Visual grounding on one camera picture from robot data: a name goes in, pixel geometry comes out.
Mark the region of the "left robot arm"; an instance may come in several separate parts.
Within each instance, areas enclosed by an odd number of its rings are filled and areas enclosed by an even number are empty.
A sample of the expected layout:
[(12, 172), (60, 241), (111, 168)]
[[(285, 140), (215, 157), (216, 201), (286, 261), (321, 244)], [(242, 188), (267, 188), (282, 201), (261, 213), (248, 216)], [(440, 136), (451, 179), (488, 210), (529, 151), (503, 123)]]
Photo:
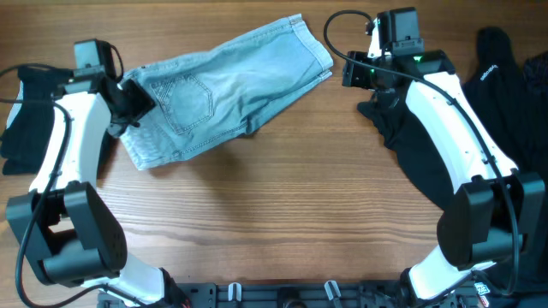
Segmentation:
[(54, 124), (41, 168), (29, 191), (10, 198), (9, 226), (19, 242), (15, 287), (30, 303), (22, 270), (44, 285), (92, 291), (127, 307), (188, 307), (188, 296), (170, 274), (128, 251), (121, 224), (98, 195), (97, 175), (106, 134), (138, 127), (155, 103), (123, 77), (117, 48), (103, 40), (74, 44), (76, 66), (43, 105)]

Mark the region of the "light blue denim shorts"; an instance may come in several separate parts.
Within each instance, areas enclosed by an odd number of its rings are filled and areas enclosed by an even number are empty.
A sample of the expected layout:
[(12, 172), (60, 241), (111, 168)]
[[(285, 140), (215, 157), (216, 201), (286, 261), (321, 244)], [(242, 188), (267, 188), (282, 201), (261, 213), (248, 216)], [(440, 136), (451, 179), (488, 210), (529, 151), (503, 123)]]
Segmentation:
[(301, 15), (291, 15), (211, 50), (149, 63), (124, 78), (155, 106), (120, 140), (138, 170), (187, 161), (255, 133), (332, 72), (329, 51)]

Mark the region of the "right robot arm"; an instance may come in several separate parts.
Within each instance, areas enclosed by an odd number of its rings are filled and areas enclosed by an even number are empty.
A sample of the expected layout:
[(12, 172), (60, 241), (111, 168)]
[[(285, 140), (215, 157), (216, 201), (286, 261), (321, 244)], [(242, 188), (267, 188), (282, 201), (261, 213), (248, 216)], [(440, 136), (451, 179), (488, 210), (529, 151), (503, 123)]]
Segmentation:
[(413, 8), (370, 18), (368, 52), (345, 55), (343, 84), (372, 92), (358, 111), (402, 159), (408, 178), (433, 189), (443, 213), (437, 246), (404, 270), (400, 307), (440, 305), (467, 282), (493, 287), (493, 270), (510, 266), (504, 296), (515, 293), (519, 263), (533, 245), (545, 196), (543, 181), (522, 173), (494, 142), (465, 98), (449, 58), (425, 51)]

